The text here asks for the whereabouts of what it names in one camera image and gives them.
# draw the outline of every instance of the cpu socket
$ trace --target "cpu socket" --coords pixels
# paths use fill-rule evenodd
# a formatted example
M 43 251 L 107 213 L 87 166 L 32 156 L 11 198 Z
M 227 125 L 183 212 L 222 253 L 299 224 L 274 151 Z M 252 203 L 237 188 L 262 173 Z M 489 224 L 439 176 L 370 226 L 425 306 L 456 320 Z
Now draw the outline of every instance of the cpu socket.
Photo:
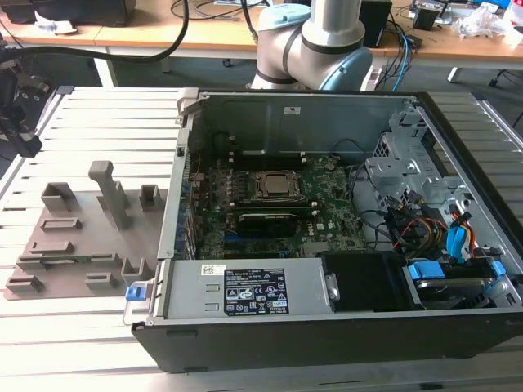
M 264 171 L 257 173 L 254 199 L 301 197 L 299 177 L 295 171 Z

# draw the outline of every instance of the blue cable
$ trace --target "blue cable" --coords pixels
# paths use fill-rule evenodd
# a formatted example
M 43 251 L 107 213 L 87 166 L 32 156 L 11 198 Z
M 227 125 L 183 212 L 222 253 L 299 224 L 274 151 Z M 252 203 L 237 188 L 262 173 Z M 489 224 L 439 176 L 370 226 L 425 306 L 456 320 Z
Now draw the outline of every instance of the blue cable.
M 396 91 L 396 88 L 398 88 L 398 86 L 401 83 L 401 79 L 403 79 L 403 75 L 405 73 L 405 66 L 407 65 L 407 59 L 409 58 L 409 43 L 407 42 L 407 38 L 405 37 L 405 34 L 401 33 L 400 31 L 396 30 L 396 32 L 401 35 L 401 37 L 403 38 L 403 42 L 405 43 L 405 57 L 403 59 L 403 64 L 401 65 L 400 75 L 396 80 L 396 84 L 392 88 L 393 91 Z

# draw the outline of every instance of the desk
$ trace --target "desk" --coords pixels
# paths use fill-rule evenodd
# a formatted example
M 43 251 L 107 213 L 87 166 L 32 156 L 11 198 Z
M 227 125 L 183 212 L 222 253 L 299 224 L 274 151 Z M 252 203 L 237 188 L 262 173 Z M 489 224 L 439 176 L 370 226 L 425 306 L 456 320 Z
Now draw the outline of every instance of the desk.
M 393 13 L 409 0 L 393 0 Z M 171 45 L 181 27 L 181 19 L 171 15 L 172 0 L 137 0 L 136 10 L 126 28 L 80 26 L 79 34 L 44 38 L 33 26 L 11 24 L 5 15 L 0 19 L 9 30 L 27 46 L 38 44 L 83 46 L 87 49 L 118 55 L 150 56 Z M 218 13 L 224 6 L 209 6 L 208 13 Z M 255 27 L 262 11 L 251 9 Z M 414 63 L 440 67 L 523 69 L 523 46 L 510 48 L 503 37 L 461 39 L 449 26 L 427 32 L 413 30 L 412 21 L 396 16 L 396 21 L 407 33 L 423 39 Z M 0 29 L 4 38 L 12 42 L 9 34 Z M 382 46 L 372 49 L 374 65 L 379 66 L 397 54 L 397 42 L 391 34 L 385 34 Z M 231 59 L 255 59 L 254 44 L 242 15 L 238 20 L 192 20 L 186 38 L 172 56 L 211 57 Z M 109 61 L 96 60 L 96 67 L 104 87 L 116 85 L 114 71 Z

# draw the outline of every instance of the blue latch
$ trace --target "blue latch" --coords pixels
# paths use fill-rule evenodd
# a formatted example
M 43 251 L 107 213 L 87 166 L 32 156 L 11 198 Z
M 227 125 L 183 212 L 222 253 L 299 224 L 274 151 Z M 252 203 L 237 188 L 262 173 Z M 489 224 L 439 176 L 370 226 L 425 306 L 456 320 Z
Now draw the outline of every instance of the blue latch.
M 415 261 L 409 265 L 410 276 L 413 280 L 444 278 L 445 274 L 437 261 Z
M 447 233 L 447 252 L 450 257 L 457 260 L 458 264 L 463 264 L 465 259 L 461 255 L 461 250 L 467 240 L 467 231 L 463 227 L 451 227 Z
M 492 267 L 492 270 L 494 270 L 494 272 L 496 273 L 496 276 L 505 275 L 507 273 L 501 261 L 493 261 L 490 266 Z
M 125 299 L 127 301 L 145 301 L 146 298 L 145 287 L 128 287 L 125 291 Z

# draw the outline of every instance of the power supply label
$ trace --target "power supply label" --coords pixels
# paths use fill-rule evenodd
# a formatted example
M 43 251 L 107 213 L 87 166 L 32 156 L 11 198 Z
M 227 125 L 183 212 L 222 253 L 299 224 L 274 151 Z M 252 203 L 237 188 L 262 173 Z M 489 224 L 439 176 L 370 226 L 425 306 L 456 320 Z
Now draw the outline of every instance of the power supply label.
M 228 269 L 224 279 L 224 311 L 228 316 L 288 313 L 283 268 Z

